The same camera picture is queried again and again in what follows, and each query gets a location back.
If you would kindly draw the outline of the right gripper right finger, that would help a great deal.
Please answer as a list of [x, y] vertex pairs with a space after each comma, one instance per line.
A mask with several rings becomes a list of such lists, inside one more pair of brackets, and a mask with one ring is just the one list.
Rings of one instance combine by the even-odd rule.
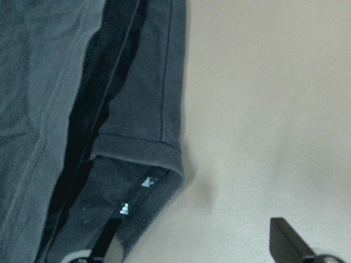
[[269, 252], [276, 263], [318, 262], [314, 251], [284, 218], [270, 219]]

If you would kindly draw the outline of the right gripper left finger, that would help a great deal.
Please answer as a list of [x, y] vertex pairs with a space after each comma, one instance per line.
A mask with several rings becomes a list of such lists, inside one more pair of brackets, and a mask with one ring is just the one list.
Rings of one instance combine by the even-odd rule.
[[122, 219], [120, 218], [112, 218], [106, 223], [90, 253], [89, 259], [105, 259], [112, 239], [116, 234], [121, 222]]

